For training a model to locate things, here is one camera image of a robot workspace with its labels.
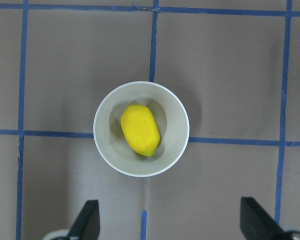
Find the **toy fruit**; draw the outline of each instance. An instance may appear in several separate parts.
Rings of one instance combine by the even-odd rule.
[[[121,128],[129,146],[138,154],[150,157],[160,141],[156,120],[144,105],[131,103],[121,115]]]

